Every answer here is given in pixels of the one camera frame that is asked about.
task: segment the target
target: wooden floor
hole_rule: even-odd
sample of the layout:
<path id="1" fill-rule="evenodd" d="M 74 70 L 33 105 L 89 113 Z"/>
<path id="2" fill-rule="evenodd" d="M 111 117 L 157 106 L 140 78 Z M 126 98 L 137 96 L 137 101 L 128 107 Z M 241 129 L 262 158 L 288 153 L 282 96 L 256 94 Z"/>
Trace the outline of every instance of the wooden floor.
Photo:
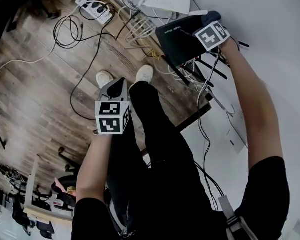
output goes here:
<path id="1" fill-rule="evenodd" d="M 75 7 L 75 0 L 43 0 L 53 11 L 62 10 L 68 15 Z M 0 66 L 13 59 L 35 61 L 47 55 L 54 45 L 53 28 L 58 19 L 46 19 L 35 13 L 31 3 L 24 7 L 15 31 L 4 33 L 0 42 Z M 84 20 L 84 35 L 89 37 L 101 31 L 95 21 Z M 70 38 L 65 27 L 60 39 Z M 32 170 L 35 156 L 42 161 L 37 174 L 38 183 L 49 189 L 54 177 L 65 171 L 65 162 L 58 158 L 63 146 L 71 153 L 70 158 L 82 162 L 96 128 L 95 121 L 77 116 L 70 106 L 70 94 L 82 74 L 87 70 L 96 52 L 97 38 L 81 42 L 74 49 L 56 47 L 51 55 L 36 64 L 13 62 L 0 73 L 0 132 L 7 140 L 6 150 L 0 145 L 0 163 L 16 168 L 24 175 Z M 124 77 L 129 84 L 135 80 L 138 69 L 154 64 L 154 59 L 137 61 L 122 45 L 104 36 L 99 55 L 91 70 L 74 93 L 76 109 L 90 118 L 94 117 L 94 102 L 99 88 L 96 74 L 101 70 L 114 77 Z M 167 66 L 156 62 L 161 71 Z M 152 84 L 160 94 L 162 106 L 171 121 L 178 125 L 196 111 L 198 93 L 184 87 L 170 75 L 157 71 Z M 132 112 L 138 146 L 145 148 L 142 124 Z M 8 191 L 7 180 L 0 175 L 0 187 Z"/>

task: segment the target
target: shoe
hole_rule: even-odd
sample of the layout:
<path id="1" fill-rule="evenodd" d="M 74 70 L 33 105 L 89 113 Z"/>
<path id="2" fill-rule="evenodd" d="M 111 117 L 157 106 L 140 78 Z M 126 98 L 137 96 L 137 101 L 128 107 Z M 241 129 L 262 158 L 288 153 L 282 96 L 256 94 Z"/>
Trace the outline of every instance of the shoe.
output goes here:
<path id="1" fill-rule="evenodd" d="M 102 70 L 98 74 L 96 74 L 95 78 L 100 89 L 114 80 L 114 77 L 105 70 Z"/>
<path id="2" fill-rule="evenodd" d="M 150 84 L 153 77 L 154 68 L 150 65 L 144 65 L 142 68 L 139 69 L 138 73 L 136 73 L 134 85 L 140 81 L 147 82 Z"/>

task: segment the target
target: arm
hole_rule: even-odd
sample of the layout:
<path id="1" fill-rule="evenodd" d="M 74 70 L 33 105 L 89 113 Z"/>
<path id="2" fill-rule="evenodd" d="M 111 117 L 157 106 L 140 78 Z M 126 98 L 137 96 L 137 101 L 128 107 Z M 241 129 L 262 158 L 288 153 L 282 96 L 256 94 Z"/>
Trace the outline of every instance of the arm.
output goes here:
<path id="1" fill-rule="evenodd" d="M 95 136 L 84 158 L 76 182 L 76 202 L 84 198 L 104 201 L 111 135 Z"/>
<path id="2" fill-rule="evenodd" d="M 249 153 L 249 169 L 269 157 L 282 157 L 277 112 L 264 83 L 229 38 L 221 46 L 226 56 L 244 115 Z"/>

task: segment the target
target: black pants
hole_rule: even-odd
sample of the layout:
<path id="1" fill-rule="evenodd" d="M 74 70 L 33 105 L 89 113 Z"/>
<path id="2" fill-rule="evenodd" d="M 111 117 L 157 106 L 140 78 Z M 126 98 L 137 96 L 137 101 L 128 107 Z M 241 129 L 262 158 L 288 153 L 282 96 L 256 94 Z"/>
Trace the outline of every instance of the black pants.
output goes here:
<path id="1" fill-rule="evenodd" d="M 201 211 L 211 211 L 193 154 L 165 115 L 157 90 L 141 81 L 131 88 L 130 96 L 143 124 L 152 169 L 143 160 L 130 118 L 124 133 L 113 136 L 108 168 L 107 184 L 121 223 L 125 226 L 128 223 L 128 231 L 132 232 L 140 221 L 151 224 L 152 221 L 146 222 L 144 218 L 152 218 L 153 214 L 149 213 L 153 211 L 159 211 L 162 220 L 165 215 L 170 218 L 180 200 L 199 202 Z"/>

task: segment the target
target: black t-shirt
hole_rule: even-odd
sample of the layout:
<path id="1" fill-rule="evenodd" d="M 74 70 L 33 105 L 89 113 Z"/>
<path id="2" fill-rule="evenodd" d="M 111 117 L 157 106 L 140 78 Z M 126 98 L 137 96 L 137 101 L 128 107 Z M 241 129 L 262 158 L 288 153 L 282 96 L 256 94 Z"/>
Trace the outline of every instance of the black t-shirt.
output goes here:
<path id="1" fill-rule="evenodd" d="M 171 201 L 175 207 L 168 212 L 162 203 L 158 209 L 151 206 L 139 218 L 139 228 L 129 239 L 228 239 L 223 212 L 203 212 L 199 202 L 184 202 L 177 196 L 172 196 Z M 245 219 L 258 239 L 274 240 L 281 235 L 289 203 L 285 162 L 280 157 L 270 157 L 250 170 L 242 204 L 235 213 Z M 85 198 L 75 207 L 71 239 L 119 240 L 120 236 L 105 204 L 97 199 Z"/>

